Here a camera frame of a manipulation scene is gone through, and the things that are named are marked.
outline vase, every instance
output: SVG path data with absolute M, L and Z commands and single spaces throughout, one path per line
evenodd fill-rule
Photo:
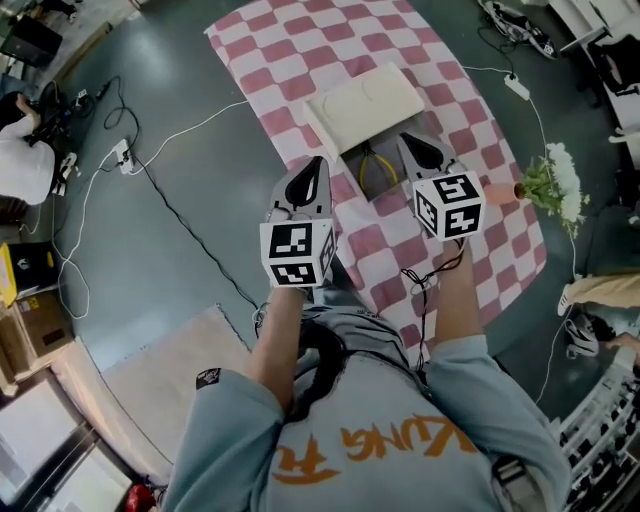
M 487 204 L 500 206 L 524 199 L 522 183 L 489 183 L 482 187 Z

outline black cable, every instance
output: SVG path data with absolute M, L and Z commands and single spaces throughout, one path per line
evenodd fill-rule
M 142 163 L 142 161 L 139 158 L 136 157 L 136 155 L 135 155 L 135 153 L 133 151 L 133 148 L 134 148 L 136 142 L 138 141 L 138 136 L 140 135 L 140 131 L 141 131 L 140 130 L 140 122 L 138 121 L 138 117 L 136 116 L 135 112 L 133 110 L 131 110 L 131 108 L 129 108 L 127 106 L 127 104 L 125 103 L 125 101 L 124 101 L 124 97 L 122 95 L 122 79 L 120 78 L 120 75 L 114 76 L 106 84 L 104 84 L 102 86 L 102 88 L 100 89 L 100 92 L 96 95 L 96 97 L 98 98 L 98 100 L 101 100 L 103 98 L 104 94 L 106 93 L 109 85 L 111 85 L 111 83 L 115 82 L 116 80 L 118 81 L 117 94 L 118 94 L 118 99 L 120 100 L 120 106 L 119 107 L 115 107 L 114 109 L 112 109 L 107 114 L 107 117 L 105 117 L 105 120 L 104 120 L 104 123 L 103 123 L 103 128 L 105 130 L 112 130 L 116 126 L 118 126 L 118 124 L 120 124 L 120 121 L 122 121 L 122 116 L 124 115 L 125 112 L 127 112 L 127 113 L 129 113 L 129 115 L 131 115 L 131 118 L 133 119 L 133 122 L 135 123 L 135 126 L 136 126 L 136 134 L 133 137 L 133 141 L 129 145 L 129 154 L 131 155 L 131 159 L 132 159 L 134 165 L 135 165 L 135 162 L 138 162 L 140 164 L 140 166 L 144 169 L 145 174 L 149 178 L 149 181 L 151 181 L 151 184 L 153 185 L 153 188 L 155 189 L 155 191 L 162 198 L 162 200 L 164 202 L 164 205 L 167 207 L 167 209 L 171 213 L 173 213 L 175 215 L 175 217 L 178 219 L 178 222 L 180 222 L 180 224 L 187 230 L 189 235 L 191 235 L 191 237 L 196 242 L 198 242 L 198 244 L 200 245 L 202 250 L 205 252 L 205 254 L 207 256 L 209 256 L 209 258 L 211 258 L 216 263 L 216 265 L 218 266 L 218 269 L 220 270 L 220 273 L 223 275 L 223 277 L 225 279 L 227 279 L 233 285 L 233 287 L 235 288 L 236 292 L 238 292 L 238 295 L 240 295 L 240 297 L 242 297 L 245 301 L 247 301 L 249 304 L 251 304 L 251 306 L 254 309 L 258 309 L 258 305 L 251 298 L 251 296 L 240 287 L 240 285 L 235 281 L 235 279 L 233 279 L 233 277 L 229 274 L 229 272 L 224 268 L 224 266 L 222 265 L 220 260 L 211 251 L 209 251 L 209 249 L 207 249 L 207 247 L 205 246 L 205 244 L 202 241 L 202 239 L 193 232 L 193 230 L 189 226 L 189 223 L 184 219 L 184 217 L 182 217 L 182 215 L 180 215 L 175 210 L 175 208 L 173 208 L 173 206 L 171 206 L 171 204 L 169 204 L 169 201 L 167 200 L 167 197 L 165 196 L 164 192 L 160 189 L 160 187 L 158 187 L 158 184 L 156 183 L 156 181 L 153 179 L 153 177 L 149 173 L 149 170 L 147 169 L 147 167 Z M 115 121 L 109 122 L 109 120 L 114 115 L 117 116 Z M 111 169 L 104 169 L 104 168 L 101 167 L 99 170 L 109 173 L 109 172 L 113 171 L 116 167 L 119 167 L 119 166 L 120 166 L 120 162 L 115 167 L 112 167 Z M 83 184 L 82 187 L 84 188 L 86 183 L 88 183 L 89 181 L 90 180 L 86 180 L 86 182 Z M 62 229 L 62 227 L 64 226 L 64 223 L 67 221 L 67 217 L 68 217 L 70 209 L 71 209 L 71 206 L 69 207 L 69 209 L 67 210 L 67 212 L 65 214 L 65 219 L 63 221 L 62 226 L 60 228 L 58 228 L 58 230 L 54 233 L 54 236 Z
M 432 270 L 431 272 L 426 274 L 424 277 L 420 277 L 415 270 L 410 268 L 409 269 L 403 268 L 402 270 L 400 270 L 400 272 L 402 272 L 405 276 L 407 276 L 413 283 L 419 285 L 420 288 L 422 289 L 422 305 L 423 305 L 422 315 L 421 315 L 422 325 L 420 329 L 420 346 L 418 347 L 418 350 L 419 350 L 418 362 L 416 363 L 416 366 L 415 366 L 416 371 L 422 371 L 422 366 L 424 365 L 424 354 L 422 353 L 422 348 L 424 347 L 424 344 L 426 341 L 425 337 L 426 337 L 426 329 L 427 329 L 427 303 L 429 300 L 429 296 L 427 294 L 428 288 L 426 287 L 426 285 L 429 284 L 429 281 L 431 280 L 431 278 L 433 278 L 436 274 L 440 272 L 447 272 L 449 270 L 453 270 L 454 268 L 457 268 L 462 262 L 462 257 L 464 256 L 464 250 L 463 250 L 464 241 L 462 239 L 457 239 L 454 241 L 458 245 L 459 254 L 451 258 L 450 260 L 445 261 L 442 265 L 440 265 L 435 270 Z
M 120 78 L 120 75 L 116 75 L 111 80 L 109 80 L 104 86 L 102 86 L 102 90 L 106 91 L 109 85 L 111 85 L 111 83 L 115 82 L 116 80 L 118 81 L 118 87 L 116 89 L 116 92 L 118 93 L 120 106 L 115 107 L 107 114 L 107 117 L 105 117 L 104 122 L 102 123 L 102 127 L 105 130 L 113 130 L 116 126 L 120 124 L 120 121 L 122 121 L 122 116 L 124 115 L 124 113 L 128 112 L 131 118 L 133 119 L 133 122 L 136 125 L 136 134 L 134 135 L 133 141 L 131 142 L 131 144 L 129 144 L 129 149 L 133 150 L 133 147 L 136 145 L 136 142 L 138 141 L 138 136 L 140 135 L 140 122 L 138 121 L 138 117 L 136 116 L 135 112 L 131 110 L 129 107 L 127 107 L 126 103 L 124 102 L 124 97 L 122 96 L 122 79 Z M 117 115 L 118 117 L 116 118 L 115 121 L 109 123 L 109 120 L 114 115 Z
M 517 43 L 502 43 L 500 46 L 495 46 L 493 43 L 491 43 L 490 41 L 488 41 L 487 39 L 484 38 L 484 36 L 482 35 L 482 31 L 483 30 L 491 30 L 493 27 L 487 27 L 487 26 L 482 26 L 482 27 L 478 27 L 478 30 L 476 30 L 476 33 L 478 34 L 478 37 L 488 46 L 490 46 L 491 48 L 493 48 L 495 51 L 497 51 L 500 55 L 502 55 L 507 62 L 509 63 L 509 71 L 511 72 L 511 76 L 515 76 L 515 67 L 513 65 L 513 61 L 511 60 L 511 58 L 509 58 L 509 53 L 512 53 L 516 47 L 517 47 Z M 511 44 L 512 45 L 512 50 L 510 52 L 506 52 L 502 49 L 502 47 L 505 44 Z
M 131 153 L 131 157 L 133 158 L 134 163 L 138 162 L 142 166 L 142 169 L 147 175 L 147 178 L 149 178 L 149 181 L 153 185 L 153 188 L 162 198 L 162 201 L 164 202 L 164 205 L 167 207 L 167 209 L 175 215 L 176 219 L 178 219 L 178 222 L 182 224 L 182 226 L 187 230 L 187 232 L 191 235 L 191 237 L 196 242 L 198 242 L 198 244 L 200 244 L 200 247 L 205 252 L 205 254 L 209 256 L 209 258 L 211 258 L 216 263 L 216 265 L 218 266 L 218 269 L 220 270 L 220 273 L 225 277 L 225 279 L 227 279 L 227 281 L 229 281 L 233 285 L 233 287 L 236 289 L 236 292 L 238 292 L 238 295 L 240 295 L 240 297 L 242 297 L 249 304 L 251 304 L 253 309 L 258 309 L 258 305 L 251 298 L 251 296 L 240 287 L 240 285 L 235 281 L 235 279 L 233 279 L 233 277 L 231 277 L 231 275 L 224 268 L 220 260 L 209 249 L 207 249 L 207 246 L 202 241 L 202 238 L 200 238 L 198 235 L 196 235 L 193 232 L 193 230 L 191 229 L 191 226 L 189 225 L 189 222 L 182 215 L 180 215 L 180 213 L 178 213 L 176 209 L 173 206 L 171 206 L 171 204 L 169 204 L 167 197 L 165 196 L 162 189 L 158 187 L 158 184 L 156 183 L 155 179 L 153 179 L 153 177 L 151 176 L 151 173 L 149 172 L 149 169 L 147 169 L 147 166 L 144 165 L 133 153 Z

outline extension cord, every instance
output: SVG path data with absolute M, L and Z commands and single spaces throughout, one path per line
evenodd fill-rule
M 520 83 L 520 80 L 518 80 L 518 77 L 516 75 L 505 75 L 504 83 L 509 89 L 515 92 L 524 101 L 529 101 L 531 99 L 529 89 L 527 89 Z
M 125 176 L 133 174 L 133 158 L 131 156 L 131 148 L 129 147 L 127 139 L 122 139 L 113 146 L 113 151 L 118 159 L 117 165 L 120 167 L 120 172 Z

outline white cable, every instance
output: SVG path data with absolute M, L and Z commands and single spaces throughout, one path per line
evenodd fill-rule
M 573 237 L 569 237 L 569 242 L 571 242 L 571 249 L 573 249 L 573 261 L 571 265 L 571 270 L 573 272 L 573 280 L 578 280 L 578 275 L 576 274 L 576 244 L 573 241 Z
M 129 173 L 129 175 L 135 176 L 140 171 L 144 170 L 144 168 L 147 165 L 151 164 L 151 162 L 153 162 L 156 158 L 158 158 L 158 155 L 160 154 L 162 149 L 167 145 L 167 143 L 171 139 L 179 137 L 180 135 L 184 135 L 185 133 L 188 133 L 188 132 L 190 132 L 192 130 L 195 130 L 196 128 L 200 128 L 201 126 L 204 126 L 209 121 L 211 121 L 212 119 L 214 119 L 217 116 L 219 116 L 220 114 L 222 114 L 225 110 L 228 110 L 228 109 L 230 109 L 232 107 L 236 107 L 238 105 L 244 105 L 245 103 L 248 103 L 248 101 L 245 100 L 245 101 L 240 101 L 238 103 L 232 103 L 231 105 L 227 105 L 222 110 L 219 110 L 218 112 L 216 112 L 215 114 L 213 114 L 209 118 L 205 119 L 201 123 L 198 123 L 195 126 L 192 126 L 191 128 L 187 128 L 186 130 L 182 130 L 181 132 L 178 132 L 178 133 L 175 133 L 175 134 L 171 135 L 171 137 L 167 138 L 167 140 L 165 140 L 162 143 L 162 145 L 160 146 L 160 149 L 158 149 L 158 151 L 156 151 L 156 154 L 153 155 L 153 157 L 151 157 L 151 159 L 146 164 L 144 164 L 143 167 L 141 167 L 140 169 L 138 169 L 135 172 Z M 78 240 L 77 240 L 76 244 L 73 246 L 73 248 L 71 249 L 71 252 L 69 253 L 69 255 L 66 256 L 66 257 L 62 255 L 62 253 L 60 252 L 60 250 L 56 246 L 55 239 L 54 239 L 54 236 L 53 236 L 53 230 L 55 228 L 55 218 L 56 218 L 56 216 L 55 216 L 55 198 L 54 198 L 53 216 L 52 216 L 52 221 L 51 221 L 51 223 L 52 223 L 52 226 L 51 226 L 51 231 L 52 231 L 51 244 L 53 245 L 53 248 L 58 253 L 60 258 L 62 258 L 62 265 L 60 265 L 60 272 L 58 274 L 58 290 L 60 292 L 60 302 L 62 303 L 64 308 L 67 310 L 69 315 L 71 315 L 71 317 L 74 320 L 81 320 L 81 319 L 85 318 L 89 314 L 89 306 L 90 306 L 90 303 L 91 303 L 91 290 L 89 289 L 89 284 L 87 283 L 87 280 L 85 279 L 84 275 L 82 274 L 82 271 L 80 270 L 80 267 L 78 267 L 78 265 L 76 265 L 73 261 L 71 261 L 71 258 L 73 257 L 73 255 L 76 252 L 76 250 L 78 249 L 78 247 L 80 247 L 80 243 L 82 242 L 82 231 L 84 229 L 84 223 L 85 223 L 86 216 L 87 216 L 87 201 L 89 200 L 89 194 L 91 193 L 91 188 L 93 187 L 93 182 L 95 181 L 96 176 L 98 176 L 98 174 L 100 173 L 101 168 L 104 165 L 104 163 L 106 162 L 107 158 L 109 158 L 114 153 L 114 151 L 115 151 L 114 149 L 109 151 L 109 153 L 102 159 L 102 162 L 100 162 L 100 165 L 98 166 L 98 169 L 93 173 L 93 176 L 91 176 L 91 180 L 89 182 L 89 188 L 87 189 L 87 194 L 84 196 L 84 202 L 82 204 L 82 222 L 80 223 L 80 229 L 78 230 Z M 38 210 L 38 223 L 39 222 L 40 222 L 40 210 Z M 35 230 L 38 228 L 38 223 L 36 223 L 36 227 L 34 228 L 34 233 L 35 233 Z M 76 315 L 75 313 L 73 313 L 71 311 L 71 308 L 69 308 L 69 306 L 67 306 L 67 304 L 65 303 L 64 299 L 62 298 L 62 287 L 61 287 L 62 273 L 64 272 L 64 269 L 65 269 L 67 264 L 71 265 L 73 268 L 75 268 L 78 271 L 78 275 L 80 275 L 80 279 L 82 279 L 82 284 L 84 285 L 85 289 L 87 290 L 87 307 L 85 309 L 85 312 L 82 313 L 81 315 Z
M 569 309 L 567 309 L 567 312 L 564 314 L 562 323 L 560 324 L 560 327 L 558 327 L 558 330 L 556 331 L 556 335 L 553 337 L 553 341 L 551 342 L 551 354 L 549 354 L 549 360 L 547 361 L 547 374 L 544 378 L 544 382 L 542 383 L 542 389 L 540 390 L 540 394 L 536 399 L 536 405 L 538 405 L 538 402 L 542 398 L 542 395 L 544 395 L 544 390 L 547 388 L 547 384 L 549 383 L 549 375 L 551 374 L 551 361 L 553 360 L 553 349 L 556 346 L 556 340 L 558 339 L 558 334 L 560 334 L 560 331 L 564 329 L 564 324 L 567 323 L 567 318 L 569 318 L 569 315 L 571 314 L 572 309 L 573 309 L 573 304 L 569 306 Z
M 512 75 L 512 76 L 516 77 L 516 80 L 518 80 L 518 82 L 520 81 L 520 78 L 518 78 L 518 75 L 516 75 L 515 73 L 512 73 L 508 69 L 476 68 L 476 67 L 473 67 L 473 66 L 462 66 L 462 67 L 463 67 L 463 69 L 473 69 L 474 71 L 495 71 L 496 73 L 503 73 L 505 75 Z M 542 126 L 542 119 L 540 118 L 540 114 L 538 113 L 538 109 L 536 108 L 536 105 L 533 102 L 533 99 L 531 98 L 531 95 L 529 95 L 529 103 L 531 103 L 531 108 L 533 108 L 533 111 L 536 114 L 536 118 L 538 119 L 538 125 L 540 126 L 540 135 L 542 135 L 542 144 L 544 146 L 544 157 L 547 158 L 547 155 L 548 155 L 547 138 L 546 138 L 546 136 L 544 134 L 544 127 Z
M 33 231 L 31 230 L 31 228 L 29 228 L 29 226 L 26 223 L 23 223 L 22 226 L 20 226 L 20 229 L 18 230 L 18 232 L 22 231 L 24 228 L 27 228 L 27 231 L 29 232 L 30 235 L 35 235 L 36 231 L 38 231 L 38 226 L 40 225 L 41 213 L 42 213 L 42 203 L 38 205 L 38 218 L 36 220 L 36 225 L 33 226 Z
M 462 66 L 463 69 L 473 69 L 474 71 L 495 71 L 497 73 L 504 73 L 506 75 L 517 76 L 515 73 L 511 73 L 508 69 L 498 69 L 498 68 L 475 68 L 473 66 Z
M 158 158 L 158 155 L 160 154 L 160 152 L 164 149 L 164 147 L 167 145 L 167 142 L 169 142 L 172 139 L 175 139 L 176 137 L 179 137 L 180 135 L 184 135 L 185 133 L 189 133 L 191 130 L 195 130 L 197 128 L 200 128 L 201 126 L 204 126 L 205 124 L 207 124 L 209 121 L 211 121 L 212 119 L 215 119 L 216 117 L 218 117 L 220 114 L 222 114 L 225 110 L 228 110 L 232 107 L 237 107 L 238 105 L 244 105 L 245 103 L 249 103 L 248 100 L 245 101 L 239 101 L 238 103 L 232 103 L 231 105 L 227 105 L 226 107 L 224 107 L 222 110 L 219 110 L 218 112 L 216 112 L 215 114 L 213 114 L 211 117 L 205 119 L 204 121 L 202 121 L 201 123 L 196 124 L 195 126 L 192 126 L 191 128 L 187 128 L 186 130 L 182 130 L 181 132 L 178 133 L 174 133 L 171 137 L 167 138 L 167 140 L 165 140 L 162 145 L 160 146 L 160 149 L 158 149 L 158 151 L 156 151 L 156 154 L 153 155 L 149 161 L 147 163 L 145 163 L 144 165 L 140 166 L 140 169 L 138 169 L 137 171 L 133 171 L 130 172 L 129 175 L 130 176 L 135 176 L 136 174 L 140 173 L 141 171 L 144 170 L 145 167 L 147 167 L 149 164 L 151 164 L 151 162 L 153 162 L 156 158 Z
M 515 73 L 512 73 L 511 71 L 506 70 L 506 69 L 476 68 L 476 67 L 473 67 L 473 66 L 462 66 L 462 67 L 464 69 L 473 69 L 475 71 L 495 71 L 496 73 L 504 73 L 506 75 L 513 75 L 513 76 L 516 77 L 516 79 L 518 81 L 520 80 L 518 78 L 518 75 L 516 75 Z M 544 127 L 542 125 L 542 118 L 540 117 L 540 113 L 538 112 L 538 109 L 536 108 L 535 103 L 533 103 L 533 99 L 531 98 L 531 96 L 529 96 L 529 103 L 531 103 L 531 108 L 533 108 L 533 111 L 536 114 L 536 118 L 538 119 L 538 125 L 540 126 L 540 135 L 542 136 L 542 144 L 544 145 L 544 157 L 548 158 L 547 138 L 546 138 L 546 136 L 544 134 Z M 571 272 L 573 273 L 573 278 L 575 280 L 576 277 L 577 277 L 577 275 L 576 275 L 576 246 L 575 246 L 575 243 L 573 242 L 573 238 L 571 236 L 569 237 L 569 241 L 571 242 L 571 249 L 573 251 Z M 569 314 L 571 313 L 572 309 L 573 309 L 573 304 L 571 304 L 571 306 L 569 307 L 569 309 L 565 313 L 564 318 L 562 319 L 562 323 L 560 324 L 560 327 L 558 327 L 558 330 L 556 331 L 556 334 L 553 337 L 553 341 L 551 342 L 551 354 L 549 354 L 549 360 L 547 361 L 547 374 L 546 374 L 546 376 L 544 378 L 544 383 L 542 384 L 542 389 L 540 390 L 540 395 L 538 395 L 538 398 L 536 400 L 536 404 L 542 398 L 542 395 L 544 394 L 544 391 L 545 391 L 545 389 L 547 387 L 547 384 L 549 383 L 549 375 L 551 373 L 551 361 L 553 360 L 553 349 L 555 348 L 556 340 L 558 339 L 558 334 L 560 334 L 560 331 L 564 328 L 565 323 L 567 322 L 567 318 L 569 318 Z
M 74 320 L 82 320 L 83 318 L 85 318 L 89 314 L 89 307 L 90 307 L 90 304 L 91 304 L 91 290 L 89 289 L 89 284 L 87 283 L 87 280 L 85 279 L 84 275 L 82 274 L 82 271 L 80 270 L 80 267 L 78 267 L 78 265 L 76 265 L 73 261 L 71 261 L 71 258 L 73 258 L 73 254 L 76 252 L 78 247 L 80 247 L 80 243 L 82 242 L 82 231 L 84 230 L 84 222 L 85 222 L 86 217 L 87 217 L 87 201 L 89 200 L 89 194 L 91 193 L 91 188 L 93 187 L 93 182 L 95 181 L 96 176 L 98 176 L 98 174 L 102 170 L 101 168 L 104 165 L 104 163 L 106 162 L 107 158 L 109 158 L 112 154 L 113 154 L 113 149 L 111 151 L 109 151 L 107 156 L 105 156 L 102 159 L 102 162 L 100 162 L 100 165 L 98 166 L 98 169 L 93 173 L 93 176 L 91 176 L 91 180 L 89 181 L 89 188 L 87 189 L 87 194 L 84 196 L 84 202 L 82 203 L 82 222 L 80 223 L 80 229 L 78 230 L 78 240 L 76 241 L 76 244 L 71 249 L 71 252 L 69 252 L 69 256 L 66 256 L 66 257 L 62 255 L 62 252 L 60 252 L 60 249 L 58 249 L 58 247 L 56 246 L 56 243 L 55 243 L 55 236 L 54 236 L 55 222 L 56 222 L 55 197 L 54 197 L 54 201 L 53 201 L 53 215 L 51 216 L 51 245 L 53 246 L 55 251 L 58 253 L 58 256 L 60 256 L 62 258 L 62 265 L 60 265 L 60 272 L 58 273 L 58 292 L 60 294 L 60 302 L 62 303 L 64 308 L 67 310 L 67 313 L 69 313 L 69 315 L 71 315 L 71 318 L 73 318 Z M 82 284 L 84 284 L 84 287 L 87 290 L 87 307 L 85 309 L 85 312 L 82 313 L 81 315 L 76 315 L 73 311 L 71 311 L 71 308 L 69 306 L 67 306 L 67 303 L 64 301 L 64 298 L 62 297 L 62 282 L 61 282 L 62 281 L 62 274 L 64 272 L 64 269 L 65 269 L 67 263 L 69 263 L 71 266 L 73 266 L 78 271 L 78 275 L 80 276 L 80 279 L 82 279 Z

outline pink and white checkered cloth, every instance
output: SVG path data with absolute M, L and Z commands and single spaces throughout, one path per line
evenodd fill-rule
M 205 33 L 289 168 L 326 156 L 302 102 L 351 77 L 394 62 L 426 105 L 425 116 L 481 181 L 514 182 L 519 170 L 486 103 L 453 54 L 405 0 L 257 0 Z M 368 202 L 345 163 L 331 169 L 338 257 L 362 300 L 400 331 L 412 358 L 420 341 L 422 296 L 400 269 L 424 275 L 442 245 L 428 240 L 401 187 Z M 542 270 L 546 249 L 533 207 L 489 207 L 470 240 L 481 319 L 491 321 Z M 433 337 L 437 288 L 426 338 Z

